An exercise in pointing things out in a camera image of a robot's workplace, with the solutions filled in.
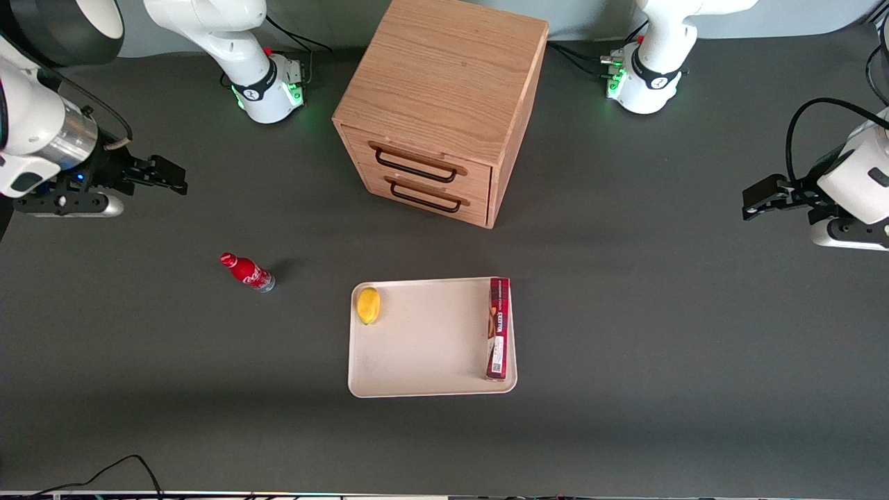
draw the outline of black drawer handle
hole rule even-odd
[[[399,193],[398,191],[395,190],[395,187],[399,186],[399,184],[395,181],[390,180],[390,179],[387,179],[387,181],[389,181],[389,191],[392,192],[392,196],[394,196],[395,198],[406,199],[407,201],[410,201],[412,203],[419,203],[420,205],[428,206],[429,208],[435,208],[436,210],[441,210],[442,212],[446,212],[448,214],[456,214],[457,211],[460,210],[460,205],[463,203],[462,200],[449,199],[449,198],[443,198],[443,199],[448,199],[448,201],[452,201],[452,202],[456,203],[457,205],[454,207],[449,207],[449,206],[439,205],[437,203],[432,203],[431,201],[426,201],[425,199],[419,199],[419,198],[415,198],[411,195],[405,195],[404,193]],[[424,191],[420,191],[420,192],[423,194],[433,196],[433,197],[435,196],[431,193],[427,193]]]
[[[380,157],[380,155],[383,154],[383,152],[384,152],[382,150],[382,148],[377,147],[375,149],[377,150],[377,154],[376,154],[377,163],[379,163],[380,165],[385,165],[390,168],[400,170],[402,172],[407,172],[407,173],[412,173],[414,175],[419,175],[420,177],[424,177],[426,179],[429,179],[430,181],[447,183],[447,182],[453,182],[453,180],[457,178],[457,169],[456,168],[448,169],[451,171],[451,175],[448,175],[447,177],[442,177],[441,175],[435,175],[434,173],[423,172],[422,170],[417,170],[416,168],[411,168],[410,166],[400,165],[395,162],[384,160],[382,157]]]

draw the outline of bottle cap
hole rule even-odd
[[[237,257],[226,252],[225,254],[220,255],[220,262],[227,268],[233,268],[235,267],[235,264],[237,264]]]

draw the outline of red box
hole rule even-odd
[[[488,366],[485,376],[506,380],[509,335],[509,278],[491,278],[491,322],[488,328]]]

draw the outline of drawer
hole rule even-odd
[[[454,193],[438,183],[418,181],[415,176],[391,173],[375,165],[359,164],[357,168],[367,190],[375,195],[476,226],[486,226],[486,194],[480,198],[471,193]]]
[[[482,205],[488,205],[491,167],[458,158],[445,159],[445,155],[424,154],[346,125],[342,131],[356,167],[376,168],[383,175],[419,183],[435,192],[481,200]]]

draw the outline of metal cylinder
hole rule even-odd
[[[99,127],[92,118],[84,115],[71,101],[61,98],[65,104],[65,119],[59,133],[34,156],[49,160],[68,170],[80,165],[91,154],[99,139]]]

